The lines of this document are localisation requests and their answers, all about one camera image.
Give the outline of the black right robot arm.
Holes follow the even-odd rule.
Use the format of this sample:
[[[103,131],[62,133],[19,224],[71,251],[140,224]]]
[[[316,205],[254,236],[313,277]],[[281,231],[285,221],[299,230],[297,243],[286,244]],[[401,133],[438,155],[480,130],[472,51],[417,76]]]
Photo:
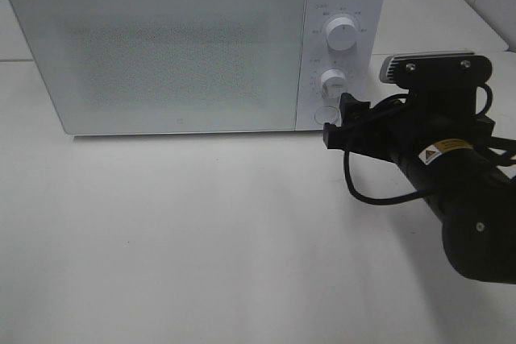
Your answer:
[[[445,255],[463,277],[515,282],[515,142],[491,135],[493,121],[425,109],[407,94],[371,106],[351,94],[340,98],[341,126],[325,124],[327,148],[343,151],[349,193],[370,205],[424,200],[439,219]],[[396,164],[414,187],[397,197],[368,197],[353,183],[351,154]]]

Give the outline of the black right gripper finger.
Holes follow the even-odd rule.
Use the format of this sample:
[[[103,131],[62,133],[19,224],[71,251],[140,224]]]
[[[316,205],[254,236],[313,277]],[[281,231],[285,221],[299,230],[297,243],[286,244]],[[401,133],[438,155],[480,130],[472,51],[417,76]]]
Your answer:
[[[361,126],[336,126],[325,123],[322,138],[328,150],[341,150],[359,155],[371,155],[372,153],[372,148],[364,138]]]
[[[351,93],[342,93],[339,99],[342,126],[366,124],[372,121],[371,102],[356,99]]]

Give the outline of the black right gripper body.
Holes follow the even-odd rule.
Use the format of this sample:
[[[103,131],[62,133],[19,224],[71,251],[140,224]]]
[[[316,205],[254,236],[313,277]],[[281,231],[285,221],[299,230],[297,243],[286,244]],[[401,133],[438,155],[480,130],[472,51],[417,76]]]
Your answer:
[[[483,148],[494,121],[476,112],[474,93],[429,93],[396,97],[375,107],[362,126],[362,152],[406,167],[428,166],[451,152]]]

